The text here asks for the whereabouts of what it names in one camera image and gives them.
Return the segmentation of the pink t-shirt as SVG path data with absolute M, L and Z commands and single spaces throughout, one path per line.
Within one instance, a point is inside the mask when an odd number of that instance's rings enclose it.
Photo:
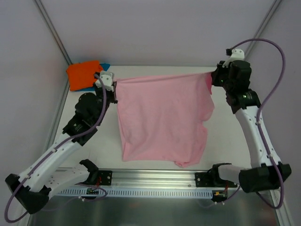
M 213 111 L 210 73 L 118 79 L 117 113 L 123 161 L 198 164 Z

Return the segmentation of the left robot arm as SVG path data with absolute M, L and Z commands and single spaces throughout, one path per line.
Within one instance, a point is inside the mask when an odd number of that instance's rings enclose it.
M 85 159 L 79 165 L 63 174 L 55 171 L 75 151 L 83 147 L 97 132 L 110 104 L 116 104 L 115 87 L 97 80 L 95 92 L 84 93 L 75 105 L 75 115 L 70 119 L 59 138 L 27 170 L 20 174 L 10 174 L 5 182 L 13 198 L 25 208 L 26 213 L 35 214 L 42 210 L 57 193 L 76 184 L 95 186 L 99 183 L 98 167 Z

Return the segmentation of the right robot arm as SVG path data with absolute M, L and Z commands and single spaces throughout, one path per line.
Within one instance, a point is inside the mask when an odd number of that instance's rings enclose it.
M 212 166 L 210 182 L 220 187 L 226 181 L 239 184 L 245 193 L 276 190 L 283 186 L 292 170 L 289 164 L 283 164 L 273 147 L 265 128 L 261 103 L 257 93 L 249 88 L 252 69 L 243 60 L 217 64 L 211 73 L 212 85 L 222 87 L 226 92 L 226 101 L 238 120 L 246 139 L 250 154 L 249 169 L 230 163 Z

